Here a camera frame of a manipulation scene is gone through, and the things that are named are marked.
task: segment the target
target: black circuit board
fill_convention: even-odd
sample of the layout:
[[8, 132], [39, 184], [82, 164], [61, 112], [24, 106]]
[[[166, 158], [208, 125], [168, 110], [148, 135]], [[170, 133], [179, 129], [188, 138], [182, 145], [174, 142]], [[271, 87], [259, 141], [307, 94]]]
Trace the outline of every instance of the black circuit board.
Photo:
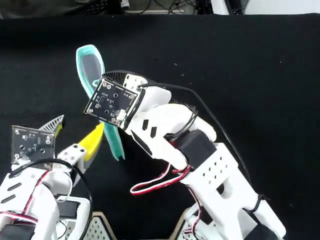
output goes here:
[[[42, 131], [24, 126], [12, 126], [11, 163], [19, 160], [36, 161], [54, 158], [56, 136], [54, 132]], [[51, 169], [52, 163], [35, 166], [40, 169]]]
[[107, 78], [102, 78], [86, 105], [84, 113], [120, 127], [122, 121], [117, 119], [118, 115], [121, 110], [128, 113], [136, 97], [136, 93]]

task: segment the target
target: perforated metal plate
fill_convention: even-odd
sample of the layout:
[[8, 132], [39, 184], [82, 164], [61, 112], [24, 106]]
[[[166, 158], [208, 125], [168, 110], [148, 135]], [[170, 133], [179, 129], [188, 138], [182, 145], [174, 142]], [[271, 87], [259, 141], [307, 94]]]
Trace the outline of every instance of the perforated metal plate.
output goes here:
[[100, 217], [92, 218], [88, 231], [86, 232], [85, 240], [111, 240], [104, 223]]
[[[64, 236], [62, 236], [60, 239], [67, 240], [74, 228], [75, 222], [69, 221], [67, 223], [67, 230]], [[94, 213], [84, 240], [116, 240], [116, 237], [103, 213]]]

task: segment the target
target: black fabric surface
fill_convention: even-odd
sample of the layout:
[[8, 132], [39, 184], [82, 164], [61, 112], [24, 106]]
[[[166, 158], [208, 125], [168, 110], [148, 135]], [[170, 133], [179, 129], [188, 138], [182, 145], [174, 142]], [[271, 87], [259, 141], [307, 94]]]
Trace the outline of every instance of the black fabric surface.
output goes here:
[[[1, 21], [0, 175], [10, 165], [11, 125], [38, 128], [65, 114], [58, 152], [97, 124], [82, 115], [88, 99], [75, 62], [78, 47], [94, 44], [108, 70], [197, 91], [238, 147], [254, 189], [271, 198], [287, 228], [286, 239], [317, 239], [319, 23], [315, 14]], [[183, 92], [173, 96], [197, 103]], [[126, 160], [115, 161], [104, 140], [86, 173], [94, 208], [105, 213], [118, 239], [168, 238], [193, 200], [181, 184], [131, 196], [132, 185], [157, 176], [165, 163], [151, 160], [120, 134]], [[74, 193], [84, 194], [83, 186]]]

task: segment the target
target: electronic equipment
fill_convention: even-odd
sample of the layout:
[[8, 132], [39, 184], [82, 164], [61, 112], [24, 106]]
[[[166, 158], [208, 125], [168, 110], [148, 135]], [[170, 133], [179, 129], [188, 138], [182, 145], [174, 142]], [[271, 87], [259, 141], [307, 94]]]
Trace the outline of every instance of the electronic equipment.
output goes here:
[[[235, 156], [224, 143], [216, 142], [215, 129], [198, 116], [196, 107], [172, 100], [169, 88], [194, 94]], [[239, 170], [239, 164], [245, 170], [246, 166], [232, 141], [193, 90], [156, 83], [132, 72], [106, 72], [84, 113], [122, 129], [152, 159], [168, 163], [159, 177], [134, 185], [131, 194], [146, 194], [178, 182], [189, 189], [195, 204], [185, 212], [177, 239], [273, 240], [285, 236], [286, 229], [267, 199], [253, 190], [248, 172], [243, 175]], [[78, 198], [71, 191], [80, 179], [87, 183], [84, 172], [97, 154], [105, 125], [99, 124], [56, 157], [55, 137], [62, 122], [60, 116], [41, 129], [12, 126], [12, 172], [0, 185], [0, 240], [86, 239], [93, 213], [91, 194], [88, 190], [88, 199]], [[171, 167], [176, 177], [154, 184]], [[204, 211], [211, 218], [208, 222], [201, 219]], [[72, 230], [58, 236], [59, 221]]]

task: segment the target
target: teal plastic object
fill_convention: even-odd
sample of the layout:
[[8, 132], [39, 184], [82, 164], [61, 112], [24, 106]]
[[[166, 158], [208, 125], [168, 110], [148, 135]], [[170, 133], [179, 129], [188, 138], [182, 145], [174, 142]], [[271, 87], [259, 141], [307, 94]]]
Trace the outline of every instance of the teal plastic object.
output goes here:
[[[105, 65], [101, 54], [94, 45], [79, 47], [75, 54], [76, 69], [81, 84], [89, 97], [92, 97], [100, 78], [105, 73]], [[104, 123], [104, 135], [109, 143], [113, 157], [119, 161], [119, 157], [125, 159], [125, 152], [117, 127]]]

